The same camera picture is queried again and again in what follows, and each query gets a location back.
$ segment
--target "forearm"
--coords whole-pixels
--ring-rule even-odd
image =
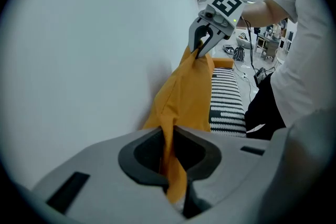
[[[265,0],[245,5],[242,16],[251,27],[264,27],[279,22],[288,14],[273,0]],[[240,19],[237,26],[245,27],[246,24]]]

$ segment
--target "orange fabric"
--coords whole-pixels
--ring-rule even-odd
[[[231,58],[212,58],[215,67],[232,68],[234,60]]]
[[[144,129],[161,126],[165,145],[160,173],[169,181],[167,198],[177,202],[186,191],[186,172],[175,157],[173,126],[210,132],[211,77],[215,68],[210,55],[195,59],[197,51],[184,51],[180,65],[157,93]]]

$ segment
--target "black pants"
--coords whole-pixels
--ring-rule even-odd
[[[245,112],[247,131],[264,124],[259,130],[247,133],[248,138],[270,140],[275,130],[286,127],[275,103],[271,87],[271,75],[269,74],[260,83],[256,97]]]

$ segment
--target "black bag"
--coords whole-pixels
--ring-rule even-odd
[[[240,46],[235,48],[235,51],[233,53],[233,59],[237,60],[237,61],[244,62],[244,58],[245,58],[244,48],[240,47]]]

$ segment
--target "striped cushion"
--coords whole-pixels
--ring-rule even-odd
[[[212,133],[246,137],[242,98],[231,68],[214,69],[209,123]]]

